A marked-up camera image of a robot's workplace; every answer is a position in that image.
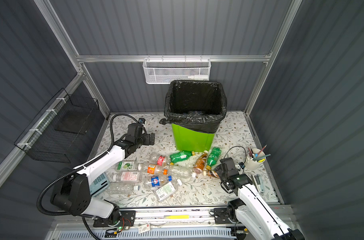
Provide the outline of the clear bottle orange cap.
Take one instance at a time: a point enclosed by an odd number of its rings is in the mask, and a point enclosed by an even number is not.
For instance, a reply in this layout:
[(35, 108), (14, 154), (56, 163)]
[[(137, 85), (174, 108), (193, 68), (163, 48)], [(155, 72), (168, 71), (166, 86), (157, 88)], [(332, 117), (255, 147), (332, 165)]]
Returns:
[(139, 164), (138, 170), (141, 173), (149, 174), (149, 175), (167, 175), (168, 169), (166, 167), (162, 167), (156, 164)]

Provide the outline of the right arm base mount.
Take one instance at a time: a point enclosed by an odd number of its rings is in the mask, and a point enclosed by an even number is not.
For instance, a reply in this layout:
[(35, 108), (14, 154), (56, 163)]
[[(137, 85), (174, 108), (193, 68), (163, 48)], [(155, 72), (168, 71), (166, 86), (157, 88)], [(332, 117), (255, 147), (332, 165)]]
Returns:
[(215, 218), (216, 224), (235, 224), (238, 222), (236, 211), (234, 208), (214, 208), (212, 215)]

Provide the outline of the teal pencil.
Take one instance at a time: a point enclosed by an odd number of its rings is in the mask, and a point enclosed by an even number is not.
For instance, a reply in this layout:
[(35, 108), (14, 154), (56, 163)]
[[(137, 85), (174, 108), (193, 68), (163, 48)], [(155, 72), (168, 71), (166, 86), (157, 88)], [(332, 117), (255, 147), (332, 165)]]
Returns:
[(260, 160), (265, 159), (266, 157), (269, 157), (269, 156), (271, 156), (271, 154), (267, 154), (267, 155), (264, 155), (264, 156), (259, 156), (259, 157), (255, 158), (255, 161), (260, 161)]

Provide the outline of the clear bottle green lime label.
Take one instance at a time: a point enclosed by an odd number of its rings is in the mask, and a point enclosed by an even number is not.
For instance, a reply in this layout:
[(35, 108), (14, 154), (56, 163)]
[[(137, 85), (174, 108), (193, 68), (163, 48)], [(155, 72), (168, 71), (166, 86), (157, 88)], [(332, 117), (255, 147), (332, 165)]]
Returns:
[(138, 169), (138, 165), (139, 164), (134, 161), (121, 161), (115, 165), (114, 169), (116, 172), (135, 171)]

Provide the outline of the green bottle yellow cap left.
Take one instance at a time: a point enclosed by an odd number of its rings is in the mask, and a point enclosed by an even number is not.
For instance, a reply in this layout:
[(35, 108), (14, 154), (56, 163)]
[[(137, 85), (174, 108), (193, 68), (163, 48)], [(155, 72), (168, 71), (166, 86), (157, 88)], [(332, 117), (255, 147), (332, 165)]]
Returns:
[(171, 163), (176, 164), (181, 161), (188, 160), (190, 157), (195, 156), (194, 151), (180, 151), (170, 155)]

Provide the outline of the brown Nescafe bottle upright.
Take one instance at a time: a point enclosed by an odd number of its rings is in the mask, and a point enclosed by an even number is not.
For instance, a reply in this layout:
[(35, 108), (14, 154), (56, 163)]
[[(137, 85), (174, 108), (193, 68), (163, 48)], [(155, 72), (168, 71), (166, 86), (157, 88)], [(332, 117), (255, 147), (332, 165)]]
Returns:
[(206, 165), (207, 162), (207, 157), (208, 157), (208, 151), (204, 151), (203, 154), (197, 159), (197, 161), (195, 162), (194, 166), (193, 166), (193, 172), (198, 174), (201, 174), (204, 170), (204, 167)]

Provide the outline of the clear bottle red label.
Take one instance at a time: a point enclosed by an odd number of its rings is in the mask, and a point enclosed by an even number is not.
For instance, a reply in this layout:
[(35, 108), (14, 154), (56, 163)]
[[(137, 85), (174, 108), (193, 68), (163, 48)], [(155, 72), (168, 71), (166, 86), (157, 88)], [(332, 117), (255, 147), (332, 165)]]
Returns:
[(168, 165), (170, 165), (171, 161), (170, 158), (165, 156), (165, 155), (161, 155), (159, 153), (151, 153), (149, 156), (150, 162), (154, 163), (156, 165), (162, 166), (162, 167), (166, 167)]

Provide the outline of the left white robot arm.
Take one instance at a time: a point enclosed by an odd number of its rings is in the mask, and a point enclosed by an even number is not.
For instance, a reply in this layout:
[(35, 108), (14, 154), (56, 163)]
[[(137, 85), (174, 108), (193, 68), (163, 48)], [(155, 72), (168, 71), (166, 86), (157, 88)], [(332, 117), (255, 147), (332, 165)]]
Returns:
[(155, 144), (155, 134), (146, 132), (141, 123), (128, 125), (128, 132), (118, 140), (111, 133), (111, 145), (99, 156), (73, 169), (54, 184), (50, 202), (65, 214), (98, 217), (115, 223), (121, 217), (119, 207), (93, 197), (90, 185), (110, 167), (125, 160), (141, 146)]

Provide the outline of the black bin liner bag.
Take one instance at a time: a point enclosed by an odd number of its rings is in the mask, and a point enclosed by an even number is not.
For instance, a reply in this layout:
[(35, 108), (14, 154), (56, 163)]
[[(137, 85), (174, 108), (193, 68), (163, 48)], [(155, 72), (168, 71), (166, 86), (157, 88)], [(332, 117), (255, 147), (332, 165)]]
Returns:
[(227, 97), (219, 82), (175, 80), (165, 98), (160, 124), (175, 124), (192, 131), (214, 134), (227, 114)]

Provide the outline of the Pepsi label clear bottle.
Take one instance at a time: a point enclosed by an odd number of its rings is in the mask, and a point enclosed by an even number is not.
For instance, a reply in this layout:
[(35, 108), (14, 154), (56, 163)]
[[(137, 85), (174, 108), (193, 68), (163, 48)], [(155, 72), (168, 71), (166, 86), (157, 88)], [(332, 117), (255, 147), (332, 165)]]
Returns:
[(155, 188), (161, 187), (168, 182), (172, 181), (173, 177), (169, 175), (161, 175), (161, 176), (150, 176), (146, 177), (144, 180), (144, 188), (153, 190)]

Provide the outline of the white tube in basket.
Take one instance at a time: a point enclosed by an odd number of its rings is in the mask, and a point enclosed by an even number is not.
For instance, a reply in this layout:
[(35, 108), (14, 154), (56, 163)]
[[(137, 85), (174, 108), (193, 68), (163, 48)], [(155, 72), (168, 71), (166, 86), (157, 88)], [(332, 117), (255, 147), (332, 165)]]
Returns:
[(195, 81), (208, 81), (209, 76), (208, 75), (190, 75), (187, 76), (188, 80), (195, 80)]

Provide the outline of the green bottle near bin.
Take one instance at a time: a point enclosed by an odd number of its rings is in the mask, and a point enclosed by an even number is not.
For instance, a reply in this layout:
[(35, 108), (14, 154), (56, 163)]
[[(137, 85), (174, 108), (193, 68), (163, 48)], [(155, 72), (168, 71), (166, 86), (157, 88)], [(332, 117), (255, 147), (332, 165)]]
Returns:
[(206, 165), (207, 170), (211, 170), (213, 168), (213, 166), (217, 164), (217, 161), (219, 160), (221, 153), (222, 153), (222, 150), (219, 147), (214, 147), (211, 150), (211, 152), (207, 158), (207, 165)]

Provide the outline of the clear bottle pink label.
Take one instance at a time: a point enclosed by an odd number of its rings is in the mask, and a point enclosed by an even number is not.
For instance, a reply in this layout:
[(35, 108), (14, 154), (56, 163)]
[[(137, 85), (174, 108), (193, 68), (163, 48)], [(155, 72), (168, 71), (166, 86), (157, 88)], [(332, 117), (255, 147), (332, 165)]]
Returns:
[(113, 182), (125, 182), (125, 183), (139, 183), (142, 179), (142, 174), (137, 171), (123, 171), (115, 173), (111, 177)]

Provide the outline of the clear crumpled bottle centre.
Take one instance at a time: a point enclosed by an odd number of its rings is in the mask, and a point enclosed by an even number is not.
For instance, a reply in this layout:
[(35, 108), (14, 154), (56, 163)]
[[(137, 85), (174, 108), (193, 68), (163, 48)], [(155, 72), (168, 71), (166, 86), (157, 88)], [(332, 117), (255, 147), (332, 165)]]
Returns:
[(189, 169), (187, 167), (183, 166), (177, 166), (177, 165), (169, 165), (167, 167), (168, 174), (171, 176), (174, 176), (179, 179), (190, 179), (195, 178), (196, 173), (192, 171), (192, 169)]

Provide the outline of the clear bottle white green label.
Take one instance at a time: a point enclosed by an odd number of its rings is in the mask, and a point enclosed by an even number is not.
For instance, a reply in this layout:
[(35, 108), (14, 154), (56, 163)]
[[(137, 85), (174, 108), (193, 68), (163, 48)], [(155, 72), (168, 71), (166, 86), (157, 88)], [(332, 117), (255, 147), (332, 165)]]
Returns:
[(182, 186), (182, 182), (180, 179), (172, 180), (167, 184), (157, 188), (154, 191), (154, 194), (159, 202), (166, 200), (171, 195), (175, 194), (180, 186)]

